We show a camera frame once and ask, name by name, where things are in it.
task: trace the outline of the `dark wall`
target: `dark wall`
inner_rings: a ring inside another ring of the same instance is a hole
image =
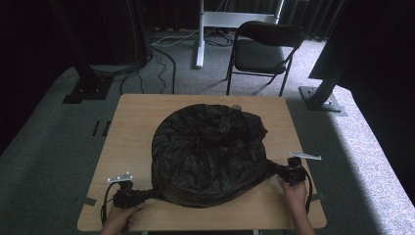
[[[54,80],[70,67],[46,0],[0,1],[0,153]]]
[[[415,2],[349,0],[311,77],[349,89],[415,204]]]

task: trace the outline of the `wooden table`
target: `wooden table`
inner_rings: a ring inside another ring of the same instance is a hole
[[[240,105],[242,110],[261,117],[268,130],[263,143],[267,158],[286,165],[288,152],[301,151],[286,101],[279,97],[123,95],[104,145],[87,194],[96,200],[84,205],[78,220],[81,231],[102,228],[100,209],[109,186],[107,178],[134,176],[136,190],[151,189],[152,140],[159,124],[171,113],[194,104]],[[109,197],[119,188],[113,186]],[[311,203],[309,219],[315,228],[326,225],[319,201]],[[293,228],[276,176],[266,179],[239,198],[207,209],[190,209],[159,200],[148,200],[136,213],[132,231],[257,230]]]

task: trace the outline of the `metal bracket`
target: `metal bracket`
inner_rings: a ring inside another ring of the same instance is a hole
[[[114,177],[114,178],[108,178],[107,182],[108,183],[117,183],[117,182],[122,182],[122,181],[128,181],[128,180],[132,180],[133,176],[132,174],[130,174],[130,172],[127,172],[126,174]]]
[[[292,156],[292,157],[298,157],[298,158],[302,158],[302,159],[311,159],[311,160],[320,160],[321,161],[321,156],[312,156],[309,154],[305,154],[305,153],[301,153],[300,151],[297,152],[288,152],[288,155]]]

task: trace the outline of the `black curtain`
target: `black curtain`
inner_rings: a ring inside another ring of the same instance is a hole
[[[415,202],[415,2],[348,0],[310,77],[349,89]]]

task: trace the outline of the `floor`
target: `floor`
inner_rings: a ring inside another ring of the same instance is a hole
[[[158,38],[191,32],[161,32]],[[208,37],[224,43],[222,37]],[[57,77],[31,118],[0,158],[0,234],[95,234],[77,230],[77,219],[112,120],[123,93],[225,94],[230,47],[208,44],[205,63],[195,68],[197,41],[162,41],[153,60],[140,70],[97,65],[114,75],[106,100],[63,104],[78,81],[74,68]],[[287,100],[302,149],[322,156],[308,161],[328,224],[317,234],[414,234],[415,210],[376,137],[349,91],[333,95],[345,114],[309,111],[300,86],[317,87],[308,75],[324,42],[304,41],[295,54],[283,97]],[[231,95],[277,96],[281,79],[265,86],[240,76]],[[264,235],[286,231],[261,231]]]

